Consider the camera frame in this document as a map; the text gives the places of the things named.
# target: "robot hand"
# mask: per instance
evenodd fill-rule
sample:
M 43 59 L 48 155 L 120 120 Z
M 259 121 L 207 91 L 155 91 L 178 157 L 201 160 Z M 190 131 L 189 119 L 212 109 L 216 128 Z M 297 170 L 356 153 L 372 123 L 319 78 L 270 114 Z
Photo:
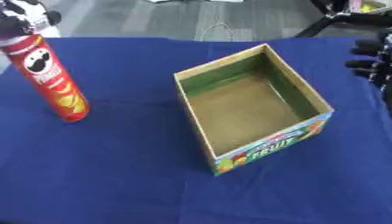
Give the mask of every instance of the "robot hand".
M 61 15 L 47 11 L 37 0 L 0 0 L 0 38 L 40 33 L 45 37 L 59 37 L 56 25 Z
M 392 115 L 392 29 L 380 31 L 378 39 L 358 40 L 355 44 L 351 53 L 373 58 L 351 60 L 346 66 L 381 90 Z

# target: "gray carpet floor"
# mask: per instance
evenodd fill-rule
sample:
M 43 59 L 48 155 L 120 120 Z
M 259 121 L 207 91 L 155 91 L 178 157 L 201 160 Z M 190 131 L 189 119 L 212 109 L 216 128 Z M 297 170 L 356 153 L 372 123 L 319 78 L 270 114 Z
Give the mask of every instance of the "gray carpet floor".
M 60 11 L 63 37 L 163 37 L 198 41 L 257 41 L 292 37 L 321 18 L 310 0 L 41 0 Z M 372 36 L 331 27 L 319 36 Z M 8 66 L 0 57 L 0 72 Z

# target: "pringles can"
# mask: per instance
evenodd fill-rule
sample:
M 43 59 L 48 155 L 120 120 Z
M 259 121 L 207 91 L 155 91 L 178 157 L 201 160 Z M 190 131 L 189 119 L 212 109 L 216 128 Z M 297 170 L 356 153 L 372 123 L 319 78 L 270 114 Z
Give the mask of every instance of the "pringles can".
M 88 101 L 41 35 L 3 40 L 0 48 L 62 120 L 78 122 L 88 114 Z

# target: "blue tablecloth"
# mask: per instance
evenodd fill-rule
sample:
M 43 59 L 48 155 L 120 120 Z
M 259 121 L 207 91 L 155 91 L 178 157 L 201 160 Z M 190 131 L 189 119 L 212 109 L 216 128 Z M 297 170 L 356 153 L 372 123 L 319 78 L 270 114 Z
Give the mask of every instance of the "blue tablecloth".
M 390 224 L 392 121 L 344 68 L 352 38 L 269 42 L 337 112 L 324 132 L 215 178 L 172 74 L 257 43 L 50 40 L 92 110 L 63 123 L 0 76 L 0 220 L 26 224 Z

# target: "cardboard box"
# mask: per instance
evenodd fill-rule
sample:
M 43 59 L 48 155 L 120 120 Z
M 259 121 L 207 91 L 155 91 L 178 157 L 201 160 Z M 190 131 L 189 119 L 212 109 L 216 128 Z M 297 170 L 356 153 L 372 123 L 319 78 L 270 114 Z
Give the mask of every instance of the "cardboard box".
M 318 134 L 333 113 L 269 45 L 174 77 L 215 175 Z

